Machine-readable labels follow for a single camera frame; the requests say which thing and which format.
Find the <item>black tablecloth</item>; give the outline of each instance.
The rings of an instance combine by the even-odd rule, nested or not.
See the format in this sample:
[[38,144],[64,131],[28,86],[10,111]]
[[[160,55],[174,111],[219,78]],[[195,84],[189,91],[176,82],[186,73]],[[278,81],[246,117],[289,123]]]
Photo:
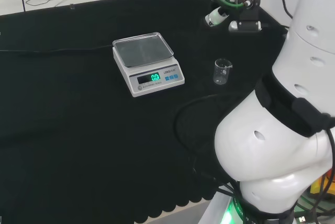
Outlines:
[[[274,63],[282,29],[208,29],[210,0],[107,0],[0,17],[0,49],[93,48],[160,32],[184,85],[133,98],[110,49],[0,53],[0,211],[3,223],[133,223],[214,191],[194,183],[172,121],[209,94],[245,96]],[[233,63],[225,86],[214,60]]]

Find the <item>scale display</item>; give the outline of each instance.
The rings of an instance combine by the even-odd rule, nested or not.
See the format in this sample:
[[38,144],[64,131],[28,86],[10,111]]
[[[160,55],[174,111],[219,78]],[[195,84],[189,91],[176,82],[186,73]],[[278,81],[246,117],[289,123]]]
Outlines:
[[157,80],[160,80],[161,77],[159,76],[159,73],[156,72],[156,73],[151,73],[151,74],[148,74],[148,75],[145,75],[145,76],[139,76],[137,78],[137,81],[139,84],[144,84],[144,83],[147,83],[147,82],[152,82],[152,81],[157,81]]

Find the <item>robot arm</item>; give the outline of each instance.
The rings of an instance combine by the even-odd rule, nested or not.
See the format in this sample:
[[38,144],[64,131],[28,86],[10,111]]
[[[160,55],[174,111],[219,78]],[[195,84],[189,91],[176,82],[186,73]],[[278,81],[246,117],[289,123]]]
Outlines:
[[[315,110],[335,116],[332,2],[300,0],[272,73],[217,127],[217,158],[240,181],[243,198],[259,211],[280,214],[292,209],[303,191],[332,168],[333,140],[322,127],[310,136],[298,129],[297,123],[307,121],[303,110],[299,118],[292,107],[303,98]],[[271,103],[267,96],[287,111],[279,114],[266,104]],[[330,131],[335,135],[335,128]]]
[[226,20],[229,14],[233,14],[237,20],[229,25],[231,32],[259,32],[262,30],[259,21],[259,11],[261,0],[226,0],[231,3],[243,3],[243,7],[225,8],[224,5],[215,7],[214,10],[205,17],[206,23],[210,26],[216,26]]

